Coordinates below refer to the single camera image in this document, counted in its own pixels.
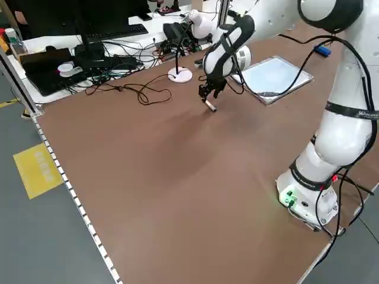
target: white tablet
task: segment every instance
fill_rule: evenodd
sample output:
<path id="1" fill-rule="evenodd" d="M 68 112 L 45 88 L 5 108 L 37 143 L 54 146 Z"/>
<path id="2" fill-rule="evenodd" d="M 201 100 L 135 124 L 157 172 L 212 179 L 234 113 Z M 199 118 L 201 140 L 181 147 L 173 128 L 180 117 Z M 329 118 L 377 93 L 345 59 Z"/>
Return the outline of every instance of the white tablet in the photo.
<path id="1" fill-rule="evenodd" d="M 279 56 L 270 57 L 264 61 L 252 65 L 242 72 L 247 89 L 264 104 L 269 105 L 276 100 L 288 95 L 292 91 L 313 81 L 313 76 L 302 71 L 292 88 L 283 95 L 265 96 L 263 93 L 281 93 L 285 91 L 296 78 L 300 68 L 285 61 Z M 232 75 L 233 79 L 240 84 L 239 75 Z"/>

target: keyboard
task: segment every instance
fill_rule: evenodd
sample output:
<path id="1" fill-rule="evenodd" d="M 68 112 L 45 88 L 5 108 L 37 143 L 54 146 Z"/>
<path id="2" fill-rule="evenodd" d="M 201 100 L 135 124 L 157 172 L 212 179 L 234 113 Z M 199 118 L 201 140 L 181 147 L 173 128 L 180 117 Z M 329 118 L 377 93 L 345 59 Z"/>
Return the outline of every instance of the keyboard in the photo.
<path id="1" fill-rule="evenodd" d="M 89 34 L 88 40 L 90 42 L 98 40 L 112 40 L 119 37 L 132 37 L 139 36 L 141 34 L 148 34 L 149 32 L 143 26 L 143 24 L 127 25 L 123 28 L 122 31 L 114 31 L 111 33 L 102 33 L 102 34 Z"/>

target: table surface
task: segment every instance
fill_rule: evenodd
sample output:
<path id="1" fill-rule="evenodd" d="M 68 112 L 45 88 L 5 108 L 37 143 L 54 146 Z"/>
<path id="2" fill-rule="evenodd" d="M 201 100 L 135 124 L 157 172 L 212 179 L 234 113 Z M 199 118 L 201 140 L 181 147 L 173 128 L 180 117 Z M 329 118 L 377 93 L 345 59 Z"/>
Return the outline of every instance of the table surface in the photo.
<path id="1" fill-rule="evenodd" d="M 205 12 L 216 12 L 216 3 L 217 0 L 209 0 L 204 2 L 203 5 L 203 11 Z M 245 13 L 246 10 L 249 10 L 252 7 L 252 4 L 247 0 L 235 0 L 233 1 L 232 8 L 234 11 L 239 12 L 241 14 Z M 137 35 L 133 37 L 124 37 L 124 38 L 118 38 L 118 43 L 125 44 L 129 47 L 122 47 L 115 46 L 112 44 L 105 44 L 107 50 L 110 54 L 118 54 L 118 55 L 126 55 L 126 52 L 129 54 L 135 54 L 136 50 L 135 48 L 140 49 L 141 47 L 146 47 L 148 45 L 151 45 L 153 43 L 153 38 L 155 39 L 155 42 L 160 43 L 164 40 L 166 40 L 166 36 L 163 32 L 163 24 L 164 23 L 173 23 L 173 22 L 181 22 L 183 19 L 179 17 L 179 14 L 186 14 L 191 10 L 191 5 L 185 5 L 181 6 L 181 11 L 176 12 L 173 14 L 169 14 L 166 16 L 161 16 L 158 13 L 150 13 L 150 16 L 153 17 L 153 20 L 151 21 L 142 21 L 139 17 L 131 17 L 129 18 L 130 24 L 143 24 L 146 29 L 148 30 L 148 34 L 143 35 Z M 216 26 L 218 15 L 216 14 L 208 14 L 203 13 L 203 15 L 209 19 L 213 19 L 213 23 Z M 228 17 L 227 19 L 228 23 L 233 23 L 233 20 Z M 71 51 L 73 51 L 73 48 L 81 43 L 81 38 L 79 35 L 67 35 L 67 36 L 56 36 L 56 37 L 39 37 L 39 38 L 33 38 L 31 40 L 26 40 L 25 45 L 30 53 L 37 53 L 44 51 L 46 46 L 55 46 L 57 49 L 62 48 L 69 48 Z M 152 52 L 155 50 L 155 47 L 152 47 L 151 49 L 147 49 L 142 53 L 142 55 L 152 55 Z M 20 65 L 20 63 L 15 59 L 15 57 L 8 56 L 9 60 L 11 61 L 13 67 L 15 68 L 16 72 L 18 73 L 19 77 L 25 84 L 26 89 L 29 91 L 32 100 L 35 103 L 49 103 L 56 101 L 58 99 L 65 98 L 66 96 L 71 95 L 71 93 L 68 90 L 61 90 L 56 93 L 53 93 L 49 96 L 42 96 L 41 93 L 34 87 L 34 85 L 26 78 L 25 70 Z M 146 67 L 150 67 L 151 63 L 146 63 Z M 81 82 L 81 86 L 90 86 L 90 82 Z"/>
<path id="2" fill-rule="evenodd" d="M 320 31 L 300 24 L 305 40 Z M 284 38 L 251 45 L 255 61 L 279 55 L 299 66 L 312 45 Z M 194 72 L 170 89 L 164 104 L 142 106 L 130 91 L 83 92 L 53 102 L 38 117 L 50 145 L 124 282 L 296 283 L 327 244 L 277 201 L 275 179 L 305 148 L 319 125 L 341 48 L 314 56 L 315 81 L 267 107 L 228 87 L 212 114 L 198 98 L 201 53 L 180 59 Z M 146 83 L 163 64 L 112 84 Z M 151 100 L 165 93 L 146 92 Z M 372 188 L 378 146 L 351 172 Z M 343 189 L 345 222 L 359 205 Z"/>

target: microphone stand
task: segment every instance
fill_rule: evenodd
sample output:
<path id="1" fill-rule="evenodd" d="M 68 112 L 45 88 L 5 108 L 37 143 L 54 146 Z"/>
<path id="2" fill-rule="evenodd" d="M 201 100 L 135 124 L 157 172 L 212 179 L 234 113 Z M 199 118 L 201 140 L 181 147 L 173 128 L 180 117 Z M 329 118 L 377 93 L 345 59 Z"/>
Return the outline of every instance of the microphone stand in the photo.
<path id="1" fill-rule="evenodd" d="M 188 68 L 179 67 L 179 51 L 182 46 L 182 41 L 185 35 L 187 34 L 189 28 L 191 28 L 191 26 L 192 22 L 188 25 L 188 27 L 184 30 L 182 36 L 180 37 L 175 53 L 175 68 L 170 69 L 170 71 L 168 72 L 168 78 L 176 83 L 187 83 L 192 79 L 192 72 Z"/>

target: yellow floor marking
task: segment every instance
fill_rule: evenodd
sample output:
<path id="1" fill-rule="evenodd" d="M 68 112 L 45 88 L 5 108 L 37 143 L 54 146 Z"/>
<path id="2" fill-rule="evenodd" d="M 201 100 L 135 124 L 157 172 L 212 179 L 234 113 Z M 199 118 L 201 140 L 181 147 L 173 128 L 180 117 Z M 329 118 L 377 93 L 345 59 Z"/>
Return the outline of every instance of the yellow floor marking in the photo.
<path id="1" fill-rule="evenodd" d="M 12 99 L 12 100 L 7 101 L 7 102 L 1 102 L 0 103 L 0 108 L 6 107 L 7 105 L 15 104 L 16 102 L 18 102 L 17 99 Z"/>
<path id="2" fill-rule="evenodd" d="M 29 199 L 63 183 L 55 163 L 42 143 L 13 155 Z"/>

